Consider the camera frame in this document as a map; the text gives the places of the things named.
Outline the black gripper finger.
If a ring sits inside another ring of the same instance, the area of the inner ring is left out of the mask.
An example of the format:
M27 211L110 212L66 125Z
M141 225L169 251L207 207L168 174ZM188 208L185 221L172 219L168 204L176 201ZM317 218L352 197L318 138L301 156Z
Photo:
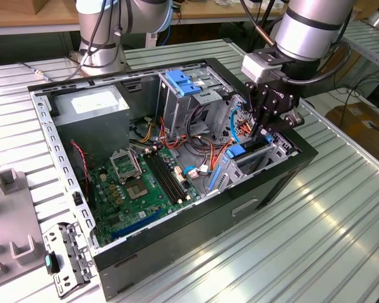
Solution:
M284 117L273 117L263 127L267 133L281 133L304 124L304 117L300 113L287 114Z
M261 91L257 88L257 84L247 81L245 83L246 90L246 103L244 104L244 110L251 114L251 118L254 122L251 129L250 138L257 139L260 135L263 121L263 105L265 101L266 91Z

